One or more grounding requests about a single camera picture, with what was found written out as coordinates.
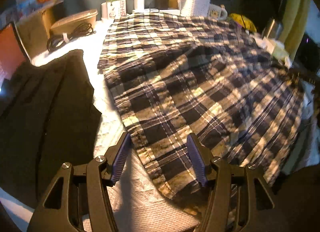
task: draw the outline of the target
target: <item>cardboard box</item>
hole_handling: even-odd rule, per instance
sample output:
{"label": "cardboard box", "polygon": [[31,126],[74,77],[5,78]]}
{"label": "cardboard box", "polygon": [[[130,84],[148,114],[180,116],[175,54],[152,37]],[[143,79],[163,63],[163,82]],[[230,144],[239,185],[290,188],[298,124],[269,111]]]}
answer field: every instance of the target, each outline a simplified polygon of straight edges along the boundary
{"label": "cardboard box", "polygon": [[17,23],[17,29],[30,58],[47,50],[50,27],[63,17],[62,0],[34,11]]}

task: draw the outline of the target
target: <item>plaid shirt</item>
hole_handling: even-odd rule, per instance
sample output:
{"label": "plaid shirt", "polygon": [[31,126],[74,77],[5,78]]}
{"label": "plaid shirt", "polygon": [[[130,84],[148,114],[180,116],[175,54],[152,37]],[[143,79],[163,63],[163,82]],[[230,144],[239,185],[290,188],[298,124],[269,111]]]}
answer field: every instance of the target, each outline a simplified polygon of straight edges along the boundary
{"label": "plaid shirt", "polygon": [[191,132],[214,155],[254,162],[275,180],[297,134],[303,92],[270,67],[270,57],[232,23],[162,13],[114,21],[98,68],[164,196],[199,204],[185,146]]}

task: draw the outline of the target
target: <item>mug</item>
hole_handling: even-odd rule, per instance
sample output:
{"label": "mug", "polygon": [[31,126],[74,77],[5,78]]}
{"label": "mug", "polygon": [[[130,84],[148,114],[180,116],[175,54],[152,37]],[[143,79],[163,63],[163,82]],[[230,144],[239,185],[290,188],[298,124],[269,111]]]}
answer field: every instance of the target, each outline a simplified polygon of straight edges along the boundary
{"label": "mug", "polygon": [[209,5],[208,17],[215,20],[226,20],[227,16],[228,13],[224,8],[214,4]]}

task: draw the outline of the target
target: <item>black cloth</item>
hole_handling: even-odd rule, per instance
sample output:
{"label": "black cloth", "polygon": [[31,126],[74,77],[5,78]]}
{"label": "black cloth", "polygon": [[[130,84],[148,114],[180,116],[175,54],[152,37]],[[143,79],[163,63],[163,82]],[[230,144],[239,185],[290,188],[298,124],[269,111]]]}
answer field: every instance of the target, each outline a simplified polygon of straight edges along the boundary
{"label": "black cloth", "polygon": [[101,113],[74,50],[46,65],[23,63],[0,92],[0,187],[35,208],[62,163],[93,158]]}

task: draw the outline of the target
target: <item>coiled black cable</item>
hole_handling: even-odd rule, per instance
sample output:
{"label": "coiled black cable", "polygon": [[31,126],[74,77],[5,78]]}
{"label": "coiled black cable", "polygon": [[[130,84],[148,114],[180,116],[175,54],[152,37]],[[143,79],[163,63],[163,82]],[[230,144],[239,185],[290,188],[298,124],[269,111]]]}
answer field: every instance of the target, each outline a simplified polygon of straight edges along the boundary
{"label": "coiled black cable", "polygon": [[[92,25],[85,22],[78,25],[71,34],[67,35],[67,37],[71,41],[75,38],[91,35],[94,33],[96,33],[96,31],[93,30]],[[65,46],[65,44],[66,42],[64,41],[63,35],[53,35],[47,42],[47,50],[51,53]]]}

